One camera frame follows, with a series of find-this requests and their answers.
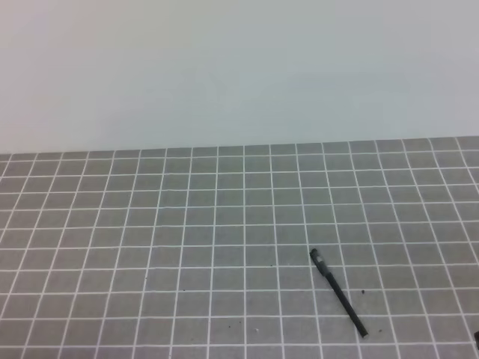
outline pen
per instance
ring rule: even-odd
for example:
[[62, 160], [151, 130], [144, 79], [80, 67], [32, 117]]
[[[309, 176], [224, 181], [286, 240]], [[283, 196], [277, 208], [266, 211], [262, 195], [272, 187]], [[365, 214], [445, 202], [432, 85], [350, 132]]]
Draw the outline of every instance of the pen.
[[321, 275], [327, 279], [332, 290], [335, 291], [336, 296], [338, 297], [344, 309], [350, 316], [351, 320], [356, 326], [356, 329], [358, 329], [358, 332], [359, 334], [361, 334], [361, 337], [366, 337], [368, 335], [366, 328], [363, 326], [361, 320], [356, 315], [356, 312], [354, 311], [353, 307], [351, 307], [351, 304], [348, 302], [346, 296], [339, 287], [338, 282], [335, 280], [332, 273], [329, 271], [329, 268], [326, 265], [324, 259], [321, 257], [320, 252], [316, 248], [313, 248], [309, 255], [311, 256], [311, 259], [313, 260], [317, 270], [320, 271]]

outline white backdrop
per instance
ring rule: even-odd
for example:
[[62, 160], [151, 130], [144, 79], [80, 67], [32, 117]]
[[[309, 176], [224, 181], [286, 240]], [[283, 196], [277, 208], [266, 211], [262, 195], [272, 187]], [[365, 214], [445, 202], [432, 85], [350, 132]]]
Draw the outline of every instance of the white backdrop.
[[477, 0], [0, 1], [0, 153], [479, 134]]

